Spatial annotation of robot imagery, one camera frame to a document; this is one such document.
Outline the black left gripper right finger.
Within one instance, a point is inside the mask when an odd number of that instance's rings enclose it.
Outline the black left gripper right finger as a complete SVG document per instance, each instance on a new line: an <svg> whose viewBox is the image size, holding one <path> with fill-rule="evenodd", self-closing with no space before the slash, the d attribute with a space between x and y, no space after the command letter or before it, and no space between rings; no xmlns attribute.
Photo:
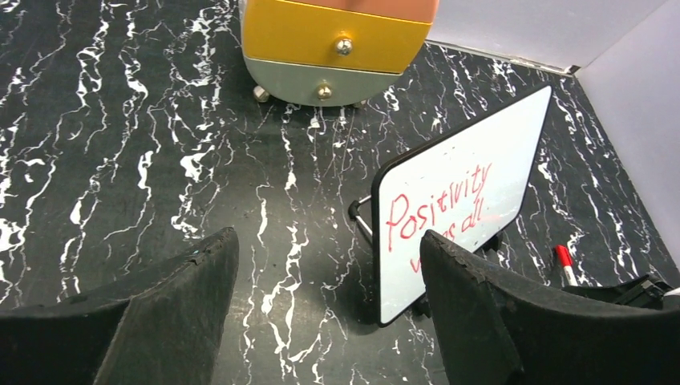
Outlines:
<svg viewBox="0 0 680 385"><path fill-rule="evenodd" d="M423 280L451 384L676 384L679 309L583 298L427 231Z"/></svg>

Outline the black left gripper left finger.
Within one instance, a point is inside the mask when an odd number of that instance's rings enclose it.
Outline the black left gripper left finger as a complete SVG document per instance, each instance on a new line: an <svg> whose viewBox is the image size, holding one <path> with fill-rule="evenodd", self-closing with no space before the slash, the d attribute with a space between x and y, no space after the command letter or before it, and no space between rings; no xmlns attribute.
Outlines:
<svg viewBox="0 0 680 385"><path fill-rule="evenodd" d="M2 383L211 383L239 251L226 227L63 302L3 311Z"/></svg>

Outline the white whiteboard marker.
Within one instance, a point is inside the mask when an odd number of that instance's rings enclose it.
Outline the white whiteboard marker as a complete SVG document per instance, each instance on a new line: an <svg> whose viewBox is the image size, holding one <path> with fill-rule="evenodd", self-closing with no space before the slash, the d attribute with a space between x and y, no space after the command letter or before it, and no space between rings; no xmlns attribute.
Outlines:
<svg viewBox="0 0 680 385"><path fill-rule="evenodd" d="M578 282L577 282L575 273L574 273L574 271L573 271L573 266L571 266L571 267L562 267L562 266L561 266L561 268L562 268L562 271L563 271L563 273L564 273L564 275L565 275L565 279L566 279L567 283L568 283L570 286L577 286L577 285L578 285Z"/></svg>

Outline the red marker cap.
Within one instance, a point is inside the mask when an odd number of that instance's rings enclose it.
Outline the red marker cap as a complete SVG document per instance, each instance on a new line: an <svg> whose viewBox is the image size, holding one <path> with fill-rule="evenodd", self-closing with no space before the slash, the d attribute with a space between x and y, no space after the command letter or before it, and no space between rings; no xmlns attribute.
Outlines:
<svg viewBox="0 0 680 385"><path fill-rule="evenodd" d="M555 253L562 267L571 267L573 265L573 259L569 252L569 249L566 246L556 245Z"/></svg>

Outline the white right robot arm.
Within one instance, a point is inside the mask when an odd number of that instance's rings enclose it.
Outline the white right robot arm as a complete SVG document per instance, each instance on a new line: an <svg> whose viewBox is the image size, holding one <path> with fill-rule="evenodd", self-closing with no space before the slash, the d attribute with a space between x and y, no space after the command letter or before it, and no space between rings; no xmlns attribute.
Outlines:
<svg viewBox="0 0 680 385"><path fill-rule="evenodd" d="M566 286L564 292L600 302L652 310L678 310L679 288L646 274L616 286Z"/></svg>

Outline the black framed whiteboard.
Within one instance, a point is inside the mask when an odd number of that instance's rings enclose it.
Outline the black framed whiteboard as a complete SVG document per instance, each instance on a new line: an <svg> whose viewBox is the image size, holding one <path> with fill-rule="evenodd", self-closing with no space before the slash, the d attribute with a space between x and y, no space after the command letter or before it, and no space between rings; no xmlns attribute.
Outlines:
<svg viewBox="0 0 680 385"><path fill-rule="evenodd" d="M389 326L424 298L427 231L475 252L519 216L552 97L540 83L388 160L350 203L372 251L371 323Z"/></svg>

